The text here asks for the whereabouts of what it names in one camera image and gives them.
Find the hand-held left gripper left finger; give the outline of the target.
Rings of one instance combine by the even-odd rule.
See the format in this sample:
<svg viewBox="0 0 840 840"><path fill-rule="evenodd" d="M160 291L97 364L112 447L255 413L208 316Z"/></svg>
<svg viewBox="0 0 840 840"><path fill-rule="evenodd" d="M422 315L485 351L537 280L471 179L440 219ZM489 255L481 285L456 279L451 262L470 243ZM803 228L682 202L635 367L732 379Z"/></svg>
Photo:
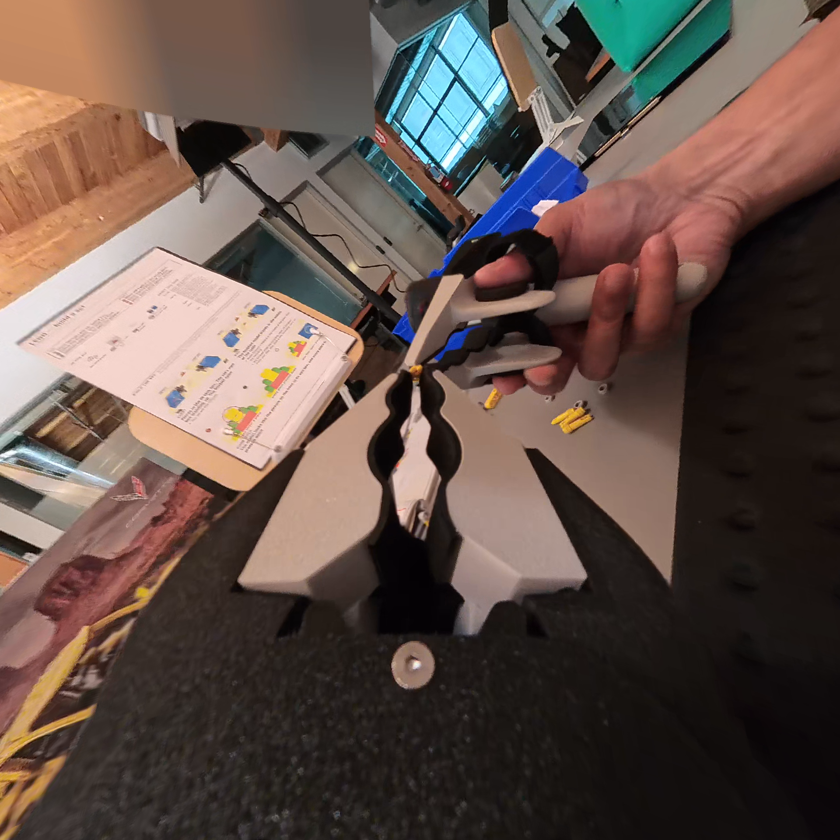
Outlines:
<svg viewBox="0 0 840 840"><path fill-rule="evenodd" d="M238 576L245 591L304 596L341 613L380 591L413 610L413 539L390 478L403 454L410 375L388 375L301 452Z"/></svg>

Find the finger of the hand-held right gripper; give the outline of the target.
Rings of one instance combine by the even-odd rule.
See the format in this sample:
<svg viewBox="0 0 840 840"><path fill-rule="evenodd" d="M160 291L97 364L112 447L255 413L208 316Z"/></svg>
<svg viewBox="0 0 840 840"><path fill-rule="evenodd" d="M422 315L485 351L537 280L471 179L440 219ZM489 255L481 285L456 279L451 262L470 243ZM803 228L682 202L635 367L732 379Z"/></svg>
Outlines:
<svg viewBox="0 0 840 840"><path fill-rule="evenodd" d="M554 303L551 290L534 290L527 281L504 287L478 287L473 277L442 276L410 344L403 368L422 364L435 368L446 352L466 347L482 350L497 345L552 345L550 329L538 312Z"/></svg>
<svg viewBox="0 0 840 840"><path fill-rule="evenodd" d="M463 347L446 352L435 369L461 389L487 385L494 378L553 364L561 350L552 345L497 345L482 350Z"/></svg>

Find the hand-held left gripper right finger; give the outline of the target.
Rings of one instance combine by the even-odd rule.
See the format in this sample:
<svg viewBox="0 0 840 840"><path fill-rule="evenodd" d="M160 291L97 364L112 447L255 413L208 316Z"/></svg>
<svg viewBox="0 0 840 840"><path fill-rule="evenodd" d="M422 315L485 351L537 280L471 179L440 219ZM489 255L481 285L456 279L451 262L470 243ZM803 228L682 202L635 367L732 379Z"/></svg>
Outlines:
<svg viewBox="0 0 840 840"><path fill-rule="evenodd" d="M500 603L578 591L586 572L526 449L438 371L421 378L427 455L440 484L427 532L431 571L475 635Z"/></svg>

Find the pile of yellow lego pins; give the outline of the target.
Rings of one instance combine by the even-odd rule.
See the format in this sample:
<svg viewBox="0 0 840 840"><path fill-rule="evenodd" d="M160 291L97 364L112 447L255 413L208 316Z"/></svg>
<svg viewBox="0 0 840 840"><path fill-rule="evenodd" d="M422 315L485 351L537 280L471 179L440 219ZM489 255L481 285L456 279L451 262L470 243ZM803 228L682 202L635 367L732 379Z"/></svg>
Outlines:
<svg viewBox="0 0 840 840"><path fill-rule="evenodd" d="M486 412L494 411L503 398L502 392L493 387L479 406ZM572 434L594 419L586 400L579 400L571 407L551 419L551 426L558 427L564 434Z"/></svg>

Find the lego instruction booklet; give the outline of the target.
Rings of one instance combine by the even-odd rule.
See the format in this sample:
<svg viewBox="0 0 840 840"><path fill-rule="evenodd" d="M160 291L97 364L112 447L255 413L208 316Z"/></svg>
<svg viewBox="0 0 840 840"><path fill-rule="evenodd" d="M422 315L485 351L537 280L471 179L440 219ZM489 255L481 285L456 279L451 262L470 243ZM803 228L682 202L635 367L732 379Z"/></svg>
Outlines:
<svg viewBox="0 0 840 840"><path fill-rule="evenodd" d="M391 476L398 520L414 536L427 527L440 482L438 470L427 454L430 433L416 385L408 418L401 427L403 453Z"/></svg>

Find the black lego set box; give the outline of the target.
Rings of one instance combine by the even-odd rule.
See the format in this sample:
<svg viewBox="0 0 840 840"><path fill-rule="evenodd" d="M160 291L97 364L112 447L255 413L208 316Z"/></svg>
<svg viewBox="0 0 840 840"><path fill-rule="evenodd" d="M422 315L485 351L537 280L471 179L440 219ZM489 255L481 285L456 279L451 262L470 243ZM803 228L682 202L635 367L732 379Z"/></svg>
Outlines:
<svg viewBox="0 0 840 840"><path fill-rule="evenodd" d="M142 458L2 592L2 838L63 768L142 611L225 506Z"/></svg>

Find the person's right hand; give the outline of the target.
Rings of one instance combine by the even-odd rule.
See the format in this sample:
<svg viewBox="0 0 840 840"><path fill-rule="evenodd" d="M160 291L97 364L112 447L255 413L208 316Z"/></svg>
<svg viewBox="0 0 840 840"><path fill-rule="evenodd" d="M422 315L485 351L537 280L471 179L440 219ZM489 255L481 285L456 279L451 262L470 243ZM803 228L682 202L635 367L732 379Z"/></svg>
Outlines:
<svg viewBox="0 0 840 840"><path fill-rule="evenodd" d="M574 371L604 382L625 355L667 344L718 284L739 225L734 205L652 176L606 183L552 207L536 231L553 241L559 279L596 275L591 316L551 329L558 360L496 376L493 385L505 396L525 386L556 394Z"/></svg>

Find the stack of blue plastic bins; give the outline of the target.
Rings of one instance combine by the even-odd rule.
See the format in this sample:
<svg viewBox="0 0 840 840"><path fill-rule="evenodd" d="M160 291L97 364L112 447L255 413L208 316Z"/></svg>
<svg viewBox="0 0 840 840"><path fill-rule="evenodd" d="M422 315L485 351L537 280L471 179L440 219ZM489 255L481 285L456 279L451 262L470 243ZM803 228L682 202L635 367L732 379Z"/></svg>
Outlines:
<svg viewBox="0 0 840 840"><path fill-rule="evenodd" d="M440 277L464 273L470 277L510 249L523 253L532 269L535 291L549 291L559 278L560 255L550 236L535 232L539 221L534 208L541 201L554 206L581 195L587 178L576 164L551 148L538 153L516 181L491 205L482 217L450 250L439 269L426 280L412 284L405 294L406 315L397 323L395 335L414 344L427 303L423 293L432 295Z"/></svg>

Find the wooden document holder stand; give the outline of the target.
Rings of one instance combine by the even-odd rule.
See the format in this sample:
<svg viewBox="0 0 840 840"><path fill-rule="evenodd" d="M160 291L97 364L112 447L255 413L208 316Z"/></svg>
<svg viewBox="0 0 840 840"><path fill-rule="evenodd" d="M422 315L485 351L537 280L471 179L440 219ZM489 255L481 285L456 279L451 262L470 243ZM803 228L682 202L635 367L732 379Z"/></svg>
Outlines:
<svg viewBox="0 0 840 840"><path fill-rule="evenodd" d="M268 290L266 294L290 308L299 310L308 320L321 321L334 331L351 336L353 341L347 353L349 359L348 370L342 373L341 377L336 379L323 392L322 404L319 409L310 411L307 417L308 424L301 429L299 435L288 446L282 448L278 455L274 456L264 468L257 469L237 459L233 454L214 447L137 406L131 408L127 422L132 436L142 445L156 450L167 458L195 471L200 476L204 476L206 479L230 490L247 491L253 489L291 451L303 446L305 439L310 435L320 417L326 412L333 398L340 393L348 376L361 362L364 351L362 337L351 326L342 324L280 292Z"/></svg>

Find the black tripod pole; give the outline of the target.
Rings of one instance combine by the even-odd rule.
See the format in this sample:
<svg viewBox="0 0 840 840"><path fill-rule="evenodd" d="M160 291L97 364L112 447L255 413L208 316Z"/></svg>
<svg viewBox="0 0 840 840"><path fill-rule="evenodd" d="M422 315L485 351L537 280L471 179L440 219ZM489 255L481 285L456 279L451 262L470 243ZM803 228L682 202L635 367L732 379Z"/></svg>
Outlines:
<svg viewBox="0 0 840 840"><path fill-rule="evenodd" d="M264 209L267 210L268 215L278 218L289 229L297 235L303 242L307 244L316 254L324 259L333 269L337 270L340 275L347 280L354 289L356 289L362 297L371 304L382 316L383 320L388 322L390 329L392 329L399 321L400 315L391 306L382 294L369 287L362 281L349 267L341 262L331 251L329 251L320 241L314 237L305 226L296 220L294 216L288 213L284 205L275 199L272 195L263 190L243 167L229 159L223 159L220 165L229 172L243 187L248 189L255 195Z"/></svg>

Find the white printed instruction sheet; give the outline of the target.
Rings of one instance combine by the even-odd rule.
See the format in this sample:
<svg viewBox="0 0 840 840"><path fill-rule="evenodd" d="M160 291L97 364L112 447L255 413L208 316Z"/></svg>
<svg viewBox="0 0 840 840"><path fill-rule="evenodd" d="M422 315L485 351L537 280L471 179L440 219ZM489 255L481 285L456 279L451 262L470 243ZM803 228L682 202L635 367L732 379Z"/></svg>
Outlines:
<svg viewBox="0 0 840 840"><path fill-rule="evenodd" d="M306 437L358 343L296 301L153 248L18 346L263 469Z"/></svg>

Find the black perforated board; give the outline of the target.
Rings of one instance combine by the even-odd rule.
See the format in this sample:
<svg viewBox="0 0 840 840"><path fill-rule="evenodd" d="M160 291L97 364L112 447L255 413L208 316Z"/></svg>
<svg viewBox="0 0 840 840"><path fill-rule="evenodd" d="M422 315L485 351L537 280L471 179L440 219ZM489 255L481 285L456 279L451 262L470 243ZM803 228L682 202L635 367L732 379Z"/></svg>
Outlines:
<svg viewBox="0 0 840 840"><path fill-rule="evenodd" d="M839 838L839 185L738 243L690 324L673 586L753 754Z"/></svg>

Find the teal tote bag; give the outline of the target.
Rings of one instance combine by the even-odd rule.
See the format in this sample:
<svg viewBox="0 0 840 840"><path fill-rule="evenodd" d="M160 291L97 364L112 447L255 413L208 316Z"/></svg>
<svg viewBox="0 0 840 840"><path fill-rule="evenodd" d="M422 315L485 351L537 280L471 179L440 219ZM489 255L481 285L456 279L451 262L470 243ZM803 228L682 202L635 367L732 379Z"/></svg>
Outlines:
<svg viewBox="0 0 840 840"><path fill-rule="evenodd" d="M606 53L643 104L665 96L729 39L730 1L579 1Z"/></svg>

